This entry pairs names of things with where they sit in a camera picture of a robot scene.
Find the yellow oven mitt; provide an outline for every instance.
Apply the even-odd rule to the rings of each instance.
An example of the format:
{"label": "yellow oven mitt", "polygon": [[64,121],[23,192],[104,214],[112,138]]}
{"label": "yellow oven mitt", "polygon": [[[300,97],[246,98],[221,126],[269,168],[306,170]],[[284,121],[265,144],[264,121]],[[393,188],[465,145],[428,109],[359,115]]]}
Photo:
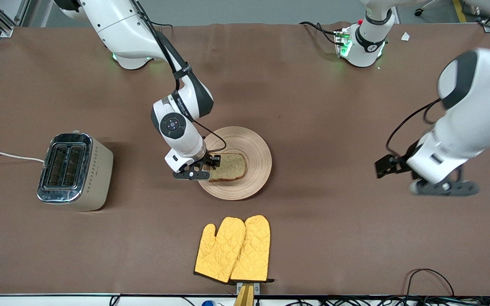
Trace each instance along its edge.
{"label": "yellow oven mitt", "polygon": [[232,281],[265,282],[268,280],[270,258],[270,223],[263,215],[245,221],[245,241],[232,271]]}
{"label": "yellow oven mitt", "polygon": [[216,234],[215,231],[214,224],[204,228],[194,274],[227,283],[243,246],[245,223],[238,218],[226,217]]}

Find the black cable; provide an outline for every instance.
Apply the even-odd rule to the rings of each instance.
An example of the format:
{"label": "black cable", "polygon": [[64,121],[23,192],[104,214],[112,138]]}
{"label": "black cable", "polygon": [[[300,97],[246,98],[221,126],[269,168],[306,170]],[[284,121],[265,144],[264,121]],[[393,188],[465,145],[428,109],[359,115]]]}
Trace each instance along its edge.
{"label": "black cable", "polygon": [[432,104],[432,103],[431,103],[430,105],[428,105],[428,107],[426,108],[426,110],[424,110],[424,113],[422,113],[422,120],[423,120],[423,122],[424,122],[424,123],[426,123],[426,124],[433,125],[433,124],[435,124],[435,123],[436,123],[436,122],[432,122],[432,121],[428,120],[428,117],[427,117],[427,115],[428,115],[428,111],[430,111],[430,109],[431,109],[431,108],[432,108],[434,105],[436,105],[436,103],[434,103],[434,104]]}
{"label": "black cable", "polygon": [[119,300],[120,300],[120,295],[111,296],[111,299],[109,300],[109,306],[115,306]]}
{"label": "black cable", "polygon": [[224,146],[220,149],[214,149],[214,150],[208,150],[208,153],[214,153],[214,152],[218,152],[218,151],[222,151],[223,149],[226,149],[226,141],[224,141],[224,139],[222,139],[222,137],[220,137],[218,134],[216,134],[215,132],[213,132],[212,130],[209,130],[208,128],[206,128],[203,124],[201,124],[200,122],[197,122],[197,121],[194,121],[196,122],[196,124],[198,124],[199,126],[201,126],[204,130],[206,130],[207,132],[210,132],[211,134],[215,135],[218,139],[220,139],[223,143],[224,143]]}
{"label": "black cable", "polygon": [[356,300],[358,300],[358,301],[360,301],[360,302],[363,302],[363,303],[364,303],[364,304],[366,304],[367,306],[372,306],[372,305],[370,305],[368,302],[366,302],[366,300],[363,300],[362,298],[358,298],[358,297],[356,297]]}
{"label": "black cable", "polygon": [[[137,12],[140,14],[140,18],[147,23],[147,28],[160,46],[160,49],[162,50],[162,53],[164,54],[165,59],[168,61],[169,67],[171,67],[171,72],[175,73],[177,72],[175,70],[175,65],[173,64],[173,60],[171,60],[171,57],[169,56],[168,50],[165,48],[164,43],[162,43],[160,37],[158,37],[158,34],[156,34],[156,29],[152,27],[152,21],[148,17],[148,15],[145,12],[145,9],[142,7],[141,3],[139,1],[133,2],[135,4]],[[179,82],[178,79],[175,80],[175,90],[178,91],[179,88],[181,88],[181,82]]]}
{"label": "black cable", "polygon": [[398,305],[400,305],[400,303],[403,303],[405,298],[406,297],[404,297],[402,300],[399,300],[396,304],[394,304],[394,306],[398,306]]}
{"label": "black cable", "polygon": [[426,110],[426,108],[428,108],[429,106],[432,107],[434,104],[438,103],[439,101],[441,101],[440,98],[436,99],[435,101],[433,102],[430,102],[429,104],[423,106],[422,108],[416,110],[415,112],[413,112],[411,115],[407,116],[407,118],[404,119],[404,121],[402,121],[394,130],[393,132],[390,134],[389,136],[389,139],[387,139],[387,143],[385,143],[385,148],[387,149],[387,151],[389,151],[391,154],[393,154],[395,157],[400,157],[401,155],[396,152],[395,150],[391,149],[390,147],[390,141],[393,139],[393,136],[394,134],[396,134],[396,132],[398,132],[398,130],[400,130],[400,128],[402,128],[402,126],[404,124],[406,124],[406,122],[408,122],[411,118],[413,118],[416,114],[420,113],[421,111],[423,110]]}
{"label": "black cable", "polygon": [[185,298],[185,297],[183,297],[183,296],[181,296],[181,298],[182,298],[183,300],[187,301],[187,302],[188,302],[189,304],[191,304],[192,306],[196,306],[196,305],[194,305],[194,303],[193,303],[193,302],[191,302],[191,301],[190,301],[188,298]]}
{"label": "black cable", "polygon": [[381,302],[379,302],[379,304],[377,304],[377,306],[385,306],[386,301],[392,300],[393,298],[399,298],[399,297],[401,297],[401,296],[397,296],[397,295],[389,296],[388,298],[381,300]]}
{"label": "black cable", "polygon": [[320,306],[334,306],[329,300],[319,300]]}
{"label": "black cable", "polygon": [[293,303],[290,303],[290,304],[286,304],[285,306],[294,306],[294,305],[313,306],[313,304],[308,303],[306,301],[302,302],[302,300],[298,300],[298,302],[293,302]]}
{"label": "black cable", "polygon": [[308,25],[308,26],[314,27],[317,31],[323,31],[327,34],[334,34],[331,31],[327,31],[327,30],[323,29],[322,27],[321,28],[317,27],[317,25],[314,25],[313,23],[310,23],[309,21],[302,21],[301,23],[298,23],[298,25]]}
{"label": "black cable", "polygon": [[425,296],[424,299],[422,300],[422,305],[420,306],[426,306],[426,301],[428,300],[428,296]]}
{"label": "black cable", "polygon": [[449,281],[445,278],[445,276],[443,276],[441,273],[439,273],[438,271],[435,271],[433,269],[424,268],[424,269],[417,269],[416,271],[414,271],[414,273],[412,273],[410,275],[410,281],[408,282],[408,290],[406,291],[406,297],[408,297],[410,295],[410,287],[412,285],[412,279],[413,279],[414,275],[416,275],[420,271],[429,271],[429,272],[436,273],[437,275],[439,275],[441,278],[444,279],[444,281],[447,283],[447,285],[449,285],[449,289],[451,289],[451,297],[455,296],[455,290],[453,290],[453,286],[451,286],[451,283],[449,283]]}
{"label": "black cable", "polygon": [[349,297],[347,298],[346,296],[338,296],[338,299],[339,300],[342,300],[344,303],[348,303],[350,304],[351,306],[361,306],[359,302],[357,302],[357,298],[356,297]]}
{"label": "black cable", "polygon": [[165,24],[165,23],[155,23],[154,21],[151,21],[150,23],[152,23],[153,25],[161,26],[161,27],[171,27],[171,28],[173,28],[173,25],[170,25],[169,23],[168,24]]}
{"label": "black cable", "polygon": [[451,302],[451,303],[455,303],[455,304],[461,304],[461,305],[469,305],[469,306],[480,306],[480,305],[485,305],[487,306],[486,304],[474,304],[474,303],[467,303],[465,301],[462,301],[462,300],[457,300],[455,298],[446,298],[446,297],[439,297],[441,300],[444,300],[446,302]]}
{"label": "black cable", "polygon": [[344,45],[341,42],[335,42],[334,40],[330,39],[330,37],[328,37],[327,34],[334,35],[334,32],[327,31],[327,30],[323,29],[321,23],[317,23],[317,25],[314,25],[313,23],[310,23],[309,21],[303,21],[303,22],[300,23],[300,25],[308,25],[308,26],[314,27],[317,31],[321,31],[321,33],[331,43],[334,43],[335,45],[338,45],[338,46],[343,46]]}

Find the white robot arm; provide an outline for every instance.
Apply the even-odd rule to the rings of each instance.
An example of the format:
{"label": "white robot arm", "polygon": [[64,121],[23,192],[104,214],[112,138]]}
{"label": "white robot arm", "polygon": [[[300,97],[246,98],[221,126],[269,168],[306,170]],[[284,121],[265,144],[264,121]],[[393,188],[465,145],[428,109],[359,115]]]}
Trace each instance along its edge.
{"label": "white robot arm", "polygon": [[192,122],[210,113],[213,97],[169,40],[152,27],[141,5],[134,0],[54,2],[70,17],[81,19],[87,16],[123,68],[141,68],[152,58],[165,60],[171,66],[176,88],[171,95],[152,105],[152,123],[171,147],[165,161],[173,170],[174,177],[208,179],[208,172],[202,171],[201,166],[196,172],[191,166],[201,162],[217,167],[220,159],[208,154],[205,142]]}
{"label": "white robot arm", "polygon": [[378,177],[412,170],[421,178],[412,184],[415,193],[439,185],[441,195],[475,194],[478,189],[473,184],[466,185],[465,193],[453,194],[456,185],[448,177],[490,148],[490,50],[465,52],[450,62],[439,76],[438,93],[445,115],[405,156],[397,159],[387,155],[380,159],[376,163]]}
{"label": "white robot arm", "polygon": [[360,0],[366,16],[359,25],[342,29],[338,36],[338,55],[357,67],[368,67],[381,56],[385,39],[394,25],[393,6],[408,6],[425,0]]}

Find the brown fabric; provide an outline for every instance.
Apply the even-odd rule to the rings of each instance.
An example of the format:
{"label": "brown fabric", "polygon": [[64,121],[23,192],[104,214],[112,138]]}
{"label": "brown fabric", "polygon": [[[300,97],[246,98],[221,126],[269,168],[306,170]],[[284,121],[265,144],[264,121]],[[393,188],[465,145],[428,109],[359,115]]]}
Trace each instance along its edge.
{"label": "brown fabric", "polygon": [[[490,150],[466,164],[482,187],[471,198],[413,196],[408,174],[373,168],[395,126],[437,97],[444,66],[490,47],[479,25],[395,25],[371,68],[301,25],[165,34],[214,95],[202,124],[260,134],[270,180],[239,202],[174,180],[149,116],[173,89],[167,64],[119,68],[93,29],[17,28],[0,41],[0,151],[43,158],[55,135],[81,130],[113,151],[114,171],[104,209],[60,211],[36,198],[41,164],[0,157],[0,292],[233,292],[193,275],[202,228],[265,215],[276,281],[264,294],[402,294],[409,271],[429,267],[458,295],[490,295]],[[393,146],[425,128],[412,120]],[[427,273],[411,292],[448,294]]]}

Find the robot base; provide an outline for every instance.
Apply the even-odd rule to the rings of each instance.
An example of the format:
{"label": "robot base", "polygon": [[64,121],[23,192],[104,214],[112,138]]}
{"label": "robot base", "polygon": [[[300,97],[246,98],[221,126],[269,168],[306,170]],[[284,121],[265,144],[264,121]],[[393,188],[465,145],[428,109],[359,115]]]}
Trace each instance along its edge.
{"label": "robot base", "polygon": [[[241,153],[247,162],[247,172],[242,179],[232,182],[198,181],[205,191],[223,200],[243,200],[257,193],[266,184],[272,170],[270,148],[257,133],[240,126],[228,126],[215,131],[226,141],[220,153]],[[222,147],[215,135],[205,138],[208,149]]]}
{"label": "robot base", "polygon": [[366,52],[364,47],[362,47],[356,40],[355,33],[358,26],[359,25],[355,23],[349,28],[343,29],[343,32],[349,33],[350,37],[346,42],[346,46],[336,46],[336,52],[338,56],[346,59],[353,66],[364,68],[373,65],[377,58],[381,56],[385,43],[374,52]]}
{"label": "robot base", "polygon": [[152,58],[147,57],[147,58],[125,58],[121,56],[117,56],[116,54],[113,54],[113,59],[118,62],[118,64],[128,70],[135,70],[143,67],[149,60],[152,60]]}

